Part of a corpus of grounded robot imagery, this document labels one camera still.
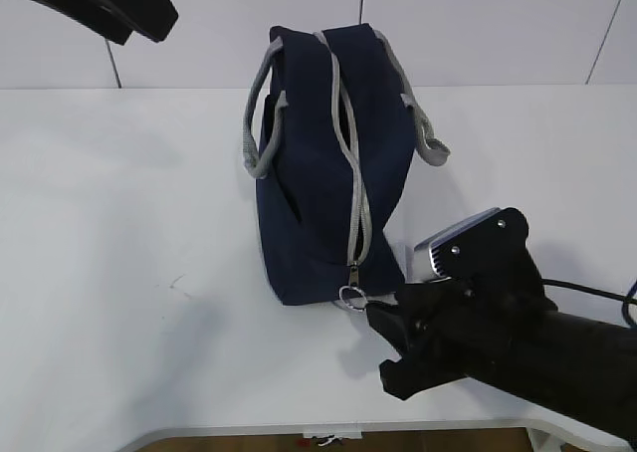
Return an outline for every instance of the bag strap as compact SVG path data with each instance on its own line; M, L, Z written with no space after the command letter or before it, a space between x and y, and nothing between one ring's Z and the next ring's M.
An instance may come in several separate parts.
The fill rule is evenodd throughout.
M416 124L416 150L418 151L418 154L430 165L443 165L447 161L447 157L451 151L442 141L435 137L431 121L429 121L427 114L425 114L418 105L414 92L411 88L411 84L409 84L405 71L396 58L389 41L380 31L374 30L374 34L376 34L376 37L381 42L389 62L398 74L398 77L400 77L400 82L402 83L404 91L401 98L405 103L405 106L408 109L411 109L414 117L414 123Z
M286 91L281 91L277 103L275 104L274 121L272 124L272 135L270 141L263 150L261 157L259 156L259 149L257 143L252 135L252 120L255 114L255 108L257 107L257 100L259 98L259 92L261 87L266 81L268 72L272 66L275 56L283 50L283 40L281 37L275 39L268 47L266 55L263 58L259 72L255 77L250 93L248 94L248 101L246 103L246 110L243 116L243 158L244 166L248 173L253 178L265 178L272 164L272 159L277 153L279 144L281 143L281 129L283 126L282 110L288 106L288 100L286 98Z

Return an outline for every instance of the black cable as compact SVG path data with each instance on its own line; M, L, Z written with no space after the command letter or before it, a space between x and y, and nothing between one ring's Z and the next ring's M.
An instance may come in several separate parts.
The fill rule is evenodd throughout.
M628 326L630 326L633 330L637 330L637 321L630 316L630 305L631 303L635 304L635 295L637 295L637 281L626 295L624 304L621 305L621 316L624 317L624 321L628 323Z
M580 291L582 293L587 293L593 296L600 296L602 298L607 298L609 300L619 301L622 303L621 306L621 316L624 318L624 321L633 329L637 329L637 322L630 316L630 305L637 305L637 282L633 285L626 296L618 295L616 293L610 293L608 291L596 290L595 288L590 288L588 286L577 285L576 283L569 283L567 281L559 281L559 280L549 280L546 278L542 278L541 282L545 286L555 286L557 288L566 288L569 290Z

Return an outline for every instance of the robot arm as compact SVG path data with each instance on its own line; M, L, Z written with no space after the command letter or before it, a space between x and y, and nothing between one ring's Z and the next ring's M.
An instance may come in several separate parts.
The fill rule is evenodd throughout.
M635 448L637 331L560 313L528 233L520 211L494 209L416 248L416 270L430 282L405 285L396 306L366 308L402 357L380 366L383 387L405 400L474 377Z

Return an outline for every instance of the zipper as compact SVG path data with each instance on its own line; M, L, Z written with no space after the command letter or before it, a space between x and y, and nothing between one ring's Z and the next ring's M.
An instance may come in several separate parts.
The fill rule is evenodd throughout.
M351 214L349 217L349 237L347 240L347 266L349 267L349 282L351 287L359 285L359 266L365 261L371 245L371 212L367 191L362 179L360 170L360 154L358 151L358 132L356 131L356 119L354 110L349 98L349 93L340 77L340 65L338 58L329 48L329 43L323 32L316 32L315 36L329 50L331 56L332 79L331 79L331 119L336 134L336 139L340 146L340 151L347 159L352 173L351 188ZM340 100L344 105L349 127L349 144L345 141L340 128Z

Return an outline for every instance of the white table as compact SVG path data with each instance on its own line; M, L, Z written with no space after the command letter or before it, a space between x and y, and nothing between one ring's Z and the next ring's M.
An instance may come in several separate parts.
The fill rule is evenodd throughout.
M453 149L414 164L397 249L517 206L549 277L637 275L637 87L418 91ZM174 435L524 426L606 433L474 380L401 402L364 317L282 307L240 157L246 92L0 92L0 450L129 451ZM577 293L566 311L619 322Z

